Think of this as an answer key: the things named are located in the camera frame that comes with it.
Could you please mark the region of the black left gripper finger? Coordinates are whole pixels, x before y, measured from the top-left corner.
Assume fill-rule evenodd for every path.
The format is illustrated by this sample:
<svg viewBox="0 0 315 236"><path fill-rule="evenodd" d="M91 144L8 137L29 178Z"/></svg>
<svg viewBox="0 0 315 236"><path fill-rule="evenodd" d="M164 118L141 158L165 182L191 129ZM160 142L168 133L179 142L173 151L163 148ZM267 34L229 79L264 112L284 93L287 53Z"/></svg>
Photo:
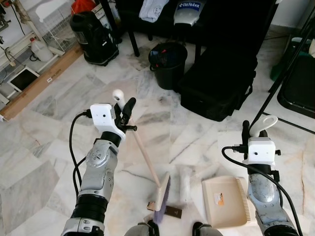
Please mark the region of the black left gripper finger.
<svg viewBox="0 0 315 236"><path fill-rule="evenodd" d="M132 110L136 104L136 99L135 97L131 97L128 102L123 107L123 120L124 121L129 121L129 119L132 116Z"/></svg>

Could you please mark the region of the wooden broom with purple bristles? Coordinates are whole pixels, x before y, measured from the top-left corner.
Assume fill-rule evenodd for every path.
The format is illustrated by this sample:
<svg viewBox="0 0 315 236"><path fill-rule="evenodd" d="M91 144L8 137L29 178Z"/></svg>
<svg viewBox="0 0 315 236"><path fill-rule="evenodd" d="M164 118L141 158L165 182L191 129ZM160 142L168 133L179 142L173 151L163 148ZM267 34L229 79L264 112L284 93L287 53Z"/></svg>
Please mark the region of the wooden broom with purple bristles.
<svg viewBox="0 0 315 236"><path fill-rule="evenodd" d="M171 186L170 173L167 172L162 178L162 180L160 180L158 178L157 173L155 172L153 164L149 158L146 148L144 147L144 144L140 138L139 133L133 132L133 136L140 149L140 152L142 153L144 157L146 164L148 165L148 168L153 177L153 180L155 181L156 186L157 186L156 200L155 200L155 207L154 207L155 215L153 217L153 221L157 224L160 224L166 213L166 203L167 203L167 198L169 196L169 190Z"/></svg>

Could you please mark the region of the beige dustpan with long handle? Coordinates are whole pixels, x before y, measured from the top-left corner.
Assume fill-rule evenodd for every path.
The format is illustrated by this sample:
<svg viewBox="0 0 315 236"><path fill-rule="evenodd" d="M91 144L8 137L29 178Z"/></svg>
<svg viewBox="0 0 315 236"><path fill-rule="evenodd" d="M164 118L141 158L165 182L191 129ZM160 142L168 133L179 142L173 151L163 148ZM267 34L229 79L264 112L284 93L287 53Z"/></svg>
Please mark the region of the beige dustpan with long handle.
<svg viewBox="0 0 315 236"><path fill-rule="evenodd" d="M247 177L219 176L202 182L207 218L217 229L256 222L265 232L273 225L292 225L282 207L279 171L275 170L275 166L243 163L247 159L248 140L251 137L268 137L266 130L277 121L277 116L263 116L250 124L249 134L242 135L242 144L223 148L225 159L245 167Z"/></svg>

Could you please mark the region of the white paper roll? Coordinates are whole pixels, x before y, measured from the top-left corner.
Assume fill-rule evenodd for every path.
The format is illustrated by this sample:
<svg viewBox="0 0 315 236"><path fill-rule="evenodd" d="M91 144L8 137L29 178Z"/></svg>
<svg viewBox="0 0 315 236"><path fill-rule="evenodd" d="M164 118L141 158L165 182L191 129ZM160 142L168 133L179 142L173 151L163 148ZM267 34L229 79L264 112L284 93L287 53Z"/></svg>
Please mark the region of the white paper roll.
<svg viewBox="0 0 315 236"><path fill-rule="evenodd" d="M192 169L189 167L180 167L180 200L183 205L186 205L190 199L190 179Z"/></svg>

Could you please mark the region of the large black suitcase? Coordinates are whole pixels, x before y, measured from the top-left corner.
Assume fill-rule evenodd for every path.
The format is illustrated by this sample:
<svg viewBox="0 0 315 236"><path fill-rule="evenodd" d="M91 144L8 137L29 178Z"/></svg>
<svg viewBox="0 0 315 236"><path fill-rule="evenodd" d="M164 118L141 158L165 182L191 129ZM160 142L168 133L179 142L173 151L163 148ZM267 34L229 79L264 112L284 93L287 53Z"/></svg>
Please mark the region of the large black suitcase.
<svg viewBox="0 0 315 236"><path fill-rule="evenodd" d="M252 92L258 60L241 48L208 47L179 81L183 108L217 122L241 108Z"/></svg>

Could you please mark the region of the black round rubbish bin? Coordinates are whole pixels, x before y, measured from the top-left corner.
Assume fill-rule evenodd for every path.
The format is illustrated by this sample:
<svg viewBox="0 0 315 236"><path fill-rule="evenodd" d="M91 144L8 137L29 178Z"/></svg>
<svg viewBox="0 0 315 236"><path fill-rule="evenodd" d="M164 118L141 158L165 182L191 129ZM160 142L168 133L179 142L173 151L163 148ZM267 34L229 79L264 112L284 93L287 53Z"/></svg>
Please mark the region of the black round rubbish bin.
<svg viewBox="0 0 315 236"><path fill-rule="evenodd" d="M157 44L149 52L149 69L155 73L160 88L178 92L180 79L184 75L188 52L184 45L176 42Z"/></svg>

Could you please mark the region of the black folded chair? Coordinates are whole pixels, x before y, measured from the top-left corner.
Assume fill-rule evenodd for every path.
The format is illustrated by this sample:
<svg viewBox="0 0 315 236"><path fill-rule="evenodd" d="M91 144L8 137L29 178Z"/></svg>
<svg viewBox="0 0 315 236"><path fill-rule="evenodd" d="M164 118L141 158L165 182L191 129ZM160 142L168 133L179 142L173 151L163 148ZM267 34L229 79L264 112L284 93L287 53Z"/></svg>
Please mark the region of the black folded chair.
<svg viewBox="0 0 315 236"><path fill-rule="evenodd" d="M301 53L283 80L277 101L286 109L315 118L315 59Z"/></svg>

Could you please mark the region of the long brown cardboard box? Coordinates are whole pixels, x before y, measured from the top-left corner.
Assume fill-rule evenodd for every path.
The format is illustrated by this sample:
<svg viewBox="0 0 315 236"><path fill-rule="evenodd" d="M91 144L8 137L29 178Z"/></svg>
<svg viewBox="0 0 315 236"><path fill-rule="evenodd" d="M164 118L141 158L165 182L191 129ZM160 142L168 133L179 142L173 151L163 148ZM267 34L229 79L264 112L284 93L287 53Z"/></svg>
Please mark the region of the long brown cardboard box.
<svg viewBox="0 0 315 236"><path fill-rule="evenodd" d="M74 61L83 54L83 50L79 45L74 45L72 49L67 51L59 60L57 60L49 70L43 72L29 87L27 87L19 96L10 101L2 110L0 110L0 118L11 120L26 108L38 95L55 81L65 70L67 70Z"/></svg>

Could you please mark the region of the small dark brown card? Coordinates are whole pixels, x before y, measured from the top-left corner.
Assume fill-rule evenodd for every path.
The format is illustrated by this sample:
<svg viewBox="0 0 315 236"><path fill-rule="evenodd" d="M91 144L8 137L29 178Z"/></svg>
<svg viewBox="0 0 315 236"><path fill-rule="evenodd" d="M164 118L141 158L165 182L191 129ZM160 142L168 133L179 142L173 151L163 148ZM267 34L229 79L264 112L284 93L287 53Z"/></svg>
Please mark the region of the small dark brown card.
<svg viewBox="0 0 315 236"><path fill-rule="evenodd" d="M164 210L164 214L167 216L172 216L178 219L182 218L182 209L172 206L165 206Z"/></svg>

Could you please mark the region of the black table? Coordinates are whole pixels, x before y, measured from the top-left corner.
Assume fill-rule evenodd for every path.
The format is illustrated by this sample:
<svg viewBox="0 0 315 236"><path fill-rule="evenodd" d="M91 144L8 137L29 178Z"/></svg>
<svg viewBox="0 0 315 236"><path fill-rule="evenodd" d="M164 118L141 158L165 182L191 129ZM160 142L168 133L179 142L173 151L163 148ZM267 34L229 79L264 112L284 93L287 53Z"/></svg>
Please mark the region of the black table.
<svg viewBox="0 0 315 236"><path fill-rule="evenodd" d="M207 0L195 25L174 25L175 8L180 0L169 0L154 23L139 18L143 0L114 0L123 29L133 40L135 33L149 38L159 36L185 40L198 46L241 45L257 53L281 0Z"/></svg>

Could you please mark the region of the white plastic jug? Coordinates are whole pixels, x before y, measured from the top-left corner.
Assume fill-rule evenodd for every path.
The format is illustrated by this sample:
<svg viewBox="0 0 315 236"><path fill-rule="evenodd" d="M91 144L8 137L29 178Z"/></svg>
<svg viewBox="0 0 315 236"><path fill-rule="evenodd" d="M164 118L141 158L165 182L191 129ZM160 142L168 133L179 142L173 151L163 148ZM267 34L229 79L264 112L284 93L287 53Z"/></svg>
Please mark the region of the white plastic jug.
<svg viewBox="0 0 315 236"><path fill-rule="evenodd" d="M30 38L31 51L34 53L34 56L40 61L50 61L54 58L54 54L47 47L47 44L43 41L37 40L35 38Z"/></svg>

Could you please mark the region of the robot right leg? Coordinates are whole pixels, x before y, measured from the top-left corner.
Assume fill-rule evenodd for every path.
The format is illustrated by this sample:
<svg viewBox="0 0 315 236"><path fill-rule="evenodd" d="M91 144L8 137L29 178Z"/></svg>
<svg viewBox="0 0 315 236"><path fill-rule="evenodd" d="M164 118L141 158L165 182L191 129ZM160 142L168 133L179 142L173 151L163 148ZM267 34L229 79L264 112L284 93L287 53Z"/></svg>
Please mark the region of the robot right leg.
<svg viewBox="0 0 315 236"><path fill-rule="evenodd" d="M209 224L195 222L192 227L192 236L223 236L223 234Z"/></svg>

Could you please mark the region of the robot leg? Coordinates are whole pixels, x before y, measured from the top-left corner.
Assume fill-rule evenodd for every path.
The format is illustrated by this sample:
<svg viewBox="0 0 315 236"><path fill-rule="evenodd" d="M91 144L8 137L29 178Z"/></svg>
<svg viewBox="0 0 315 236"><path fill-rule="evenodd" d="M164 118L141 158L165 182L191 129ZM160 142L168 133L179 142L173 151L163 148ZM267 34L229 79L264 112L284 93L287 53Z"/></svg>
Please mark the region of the robot leg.
<svg viewBox="0 0 315 236"><path fill-rule="evenodd" d="M192 236L223 236L223 234L209 224L195 222L192 227Z"/></svg>
<svg viewBox="0 0 315 236"><path fill-rule="evenodd" d="M138 223L131 227L124 236L159 236L159 227L153 221Z"/></svg>

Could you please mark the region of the robot left leg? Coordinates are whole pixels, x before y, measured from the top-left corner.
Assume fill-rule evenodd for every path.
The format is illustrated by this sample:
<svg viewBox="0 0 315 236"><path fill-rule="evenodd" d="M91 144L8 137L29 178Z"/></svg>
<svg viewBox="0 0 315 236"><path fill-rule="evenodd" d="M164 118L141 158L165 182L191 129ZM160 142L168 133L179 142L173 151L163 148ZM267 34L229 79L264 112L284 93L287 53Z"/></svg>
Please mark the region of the robot left leg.
<svg viewBox="0 0 315 236"><path fill-rule="evenodd" d="M159 236L159 227L153 221L138 223L131 227L124 236Z"/></svg>

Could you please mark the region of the white framed tablet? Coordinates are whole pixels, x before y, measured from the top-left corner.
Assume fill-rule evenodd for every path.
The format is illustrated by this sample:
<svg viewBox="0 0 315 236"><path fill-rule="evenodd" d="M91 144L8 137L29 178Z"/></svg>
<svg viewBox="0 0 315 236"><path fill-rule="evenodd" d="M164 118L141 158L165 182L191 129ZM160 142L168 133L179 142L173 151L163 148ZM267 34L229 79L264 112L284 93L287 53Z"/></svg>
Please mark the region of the white framed tablet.
<svg viewBox="0 0 315 236"><path fill-rule="evenodd" d="M13 87L16 91L22 92L25 90L31 83L33 83L38 77L39 73L35 72L33 69L25 66L20 72L16 73L15 76L9 79L8 83L11 87Z"/></svg>

